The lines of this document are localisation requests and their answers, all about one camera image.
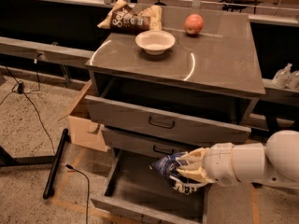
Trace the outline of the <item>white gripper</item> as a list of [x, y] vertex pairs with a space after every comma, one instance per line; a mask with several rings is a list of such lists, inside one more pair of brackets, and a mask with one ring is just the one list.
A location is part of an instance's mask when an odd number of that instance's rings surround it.
[[232, 143], [218, 143], [211, 148], [197, 148], [179, 158], [177, 171], [191, 180], [200, 183], [214, 183], [220, 186], [235, 184], [232, 166]]

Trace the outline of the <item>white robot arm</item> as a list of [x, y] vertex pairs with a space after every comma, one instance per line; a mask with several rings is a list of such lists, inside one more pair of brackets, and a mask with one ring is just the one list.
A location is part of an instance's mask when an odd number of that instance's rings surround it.
[[223, 187], [257, 183], [269, 187], [299, 185], [299, 132], [280, 131], [265, 144], [218, 143], [179, 158], [178, 172], [200, 183]]

